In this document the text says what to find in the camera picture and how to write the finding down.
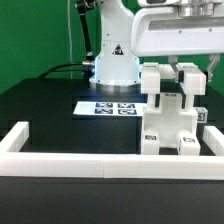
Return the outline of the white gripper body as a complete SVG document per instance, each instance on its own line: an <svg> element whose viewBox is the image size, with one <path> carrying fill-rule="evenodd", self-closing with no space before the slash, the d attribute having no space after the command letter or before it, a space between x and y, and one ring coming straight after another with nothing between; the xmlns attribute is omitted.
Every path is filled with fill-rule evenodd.
<svg viewBox="0 0 224 224"><path fill-rule="evenodd" d="M224 0L137 0L131 49L139 57L224 53Z"/></svg>

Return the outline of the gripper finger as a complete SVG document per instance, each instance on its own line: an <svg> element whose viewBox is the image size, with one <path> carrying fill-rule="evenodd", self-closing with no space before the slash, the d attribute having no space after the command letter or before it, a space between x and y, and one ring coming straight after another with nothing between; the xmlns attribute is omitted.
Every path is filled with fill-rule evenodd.
<svg viewBox="0 0 224 224"><path fill-rule="evenodd" d="M220 61L220 55L219 54L211 54L209 56L209 64L205 70L205 75L208 82L212 81L213 77L213 70L216 68Z"/></svg>
<svg viewBox="0 0 224 224"><path fill-rule="evenodd" d="M178 57L177 56L169 56L168 61L169 61L169 64L170 64L170 66L172 67L172 69L175 73L175 75L174 75L175 82L176 83L182 82L184 71L180 70L178 68Z"/></svg>

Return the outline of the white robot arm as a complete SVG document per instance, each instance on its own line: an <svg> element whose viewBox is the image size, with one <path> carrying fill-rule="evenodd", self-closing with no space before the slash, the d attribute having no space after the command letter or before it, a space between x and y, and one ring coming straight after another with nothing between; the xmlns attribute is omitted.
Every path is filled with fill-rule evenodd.
<svg viewBox="0 0 224 224"><path fill-rule="evenodd" d="M78 0L87 59L95 63L90 83L134 86L141 57L210 54L212 71L224 53L224 0L137 0L133 13L122 0ZM101 51L94 56L85 15L98 8Z"/></svg>

